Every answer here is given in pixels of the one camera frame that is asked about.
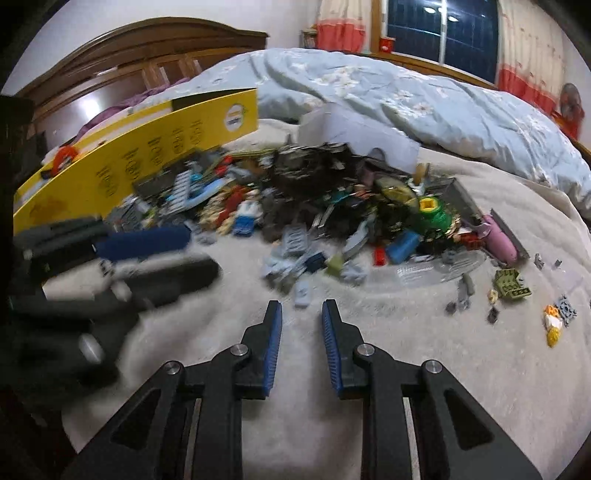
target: wooden furniture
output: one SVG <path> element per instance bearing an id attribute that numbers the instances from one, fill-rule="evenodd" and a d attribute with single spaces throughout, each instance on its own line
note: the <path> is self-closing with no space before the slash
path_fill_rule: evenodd
<path id="1" fill-rule="evenodd" d="M 31 132 L 45 131 L 53 148 L 104 109 L 195 77 L 239 53 L 261 50 L 267 37 L 198 18 L 151 18 L 91 40 L 17 95 L 35 102 Z"/>
<path id="2" fill-rule="evenodd" d="M 379 49 L 379 39 L 382 35 L 382 0 L 371 0 L 371 2 L 371 32 L 369 43 L 371 54 L 368 55 L 369 57 L 385 60 L 409 70 L 416 70 L 425 75 L 441 75 L 461 82 L 470 83 L 471 85 L 497 90 L 496 86 L 492 83 L 447 65 L 439 65 L 434 61 L 419 59 L 417 57 L 402 55 L 400 53 L 381 52 Z"/>

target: white wall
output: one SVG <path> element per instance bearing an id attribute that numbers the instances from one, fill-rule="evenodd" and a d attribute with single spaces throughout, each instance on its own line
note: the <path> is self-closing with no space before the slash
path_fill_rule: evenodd
<path id="1" fill-rule="evenodd" d="M 297 47 L 319 0 L 70 0 L 37 33 L 2 93 L 14 95 L 84 43 L 153 17 L 194 17 L 269 34 L 268 47 Z"/>
<path id="2" fill-rule="evenodd" d="M 579 51 L 563 32 L 564 59 L 566 69 L 564 82 L 573 83 L 581 95 L 585 118 L 581 124 L 579 141 L 591 149 L 591 71 Z"/>

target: blue lego brick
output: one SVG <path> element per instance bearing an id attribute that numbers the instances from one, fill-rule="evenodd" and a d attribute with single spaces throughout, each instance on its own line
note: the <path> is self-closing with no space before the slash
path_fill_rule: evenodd
<path id="1" fill-rule="evenodd" d="M 400 265 L 417 249 L 421 236 L 411 230 L 405 230 L 386 247 L 386 255 L 394 265 Z"/>
<path id="2" fill-rule="evenodd" d="M 234 220 L 232 233 L 236 236 L 252 236 L 255 231 L 255 219 L 253 217 L 240 216 Z"/>

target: light blue comforter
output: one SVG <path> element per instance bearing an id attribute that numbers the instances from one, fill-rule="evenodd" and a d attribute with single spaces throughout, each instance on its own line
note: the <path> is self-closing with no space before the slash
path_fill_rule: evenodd
<path id="1" fill-rule="evenodd" d="M 325 101 L 338 102 L 410 137 L 565 192 L 591 218 L 591 173 L 567 137 L 543 113 L 505 92 L 386 61 L 271 48 L 238 55 L 191 81 L 145 100 L 210 90 L 258 89 L 260 118 L 297 122 Z"/>

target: yellow lego box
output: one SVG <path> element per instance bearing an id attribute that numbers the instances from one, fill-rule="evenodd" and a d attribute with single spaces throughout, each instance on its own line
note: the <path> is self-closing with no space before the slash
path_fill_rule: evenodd
<path id="1" fill-rule="evenodd" d="M 14 233 L 70 218 L 106 216 L 133 193 L 135 180 L 193 151 L 242 137 L 257 124 L 256 89 L 199 93 L 133 113 L 75 144 L 80 152 L 76 161 L 55 178 L 43 184 L 40 170 L 18 189 Z"/>

